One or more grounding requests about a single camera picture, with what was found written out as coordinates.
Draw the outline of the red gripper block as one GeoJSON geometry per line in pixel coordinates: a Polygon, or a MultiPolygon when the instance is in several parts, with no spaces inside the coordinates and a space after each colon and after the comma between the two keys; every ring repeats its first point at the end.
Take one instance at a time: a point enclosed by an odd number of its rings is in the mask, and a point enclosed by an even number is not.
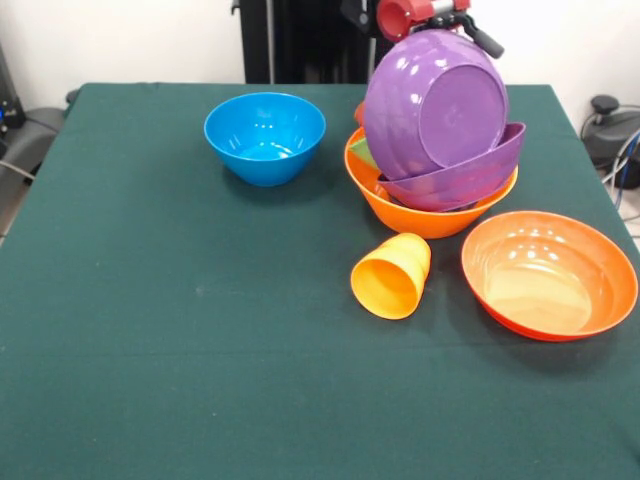
{"type": "Polygon", "coordinates": [[[382,0],[376,7],[376,21],[385,38],[399,42],[415,29],[453,29],[462,25],[473,42],[492,58],[501,58],[504,47],[480,29],[467,14],[470,1],[382,0]]]}

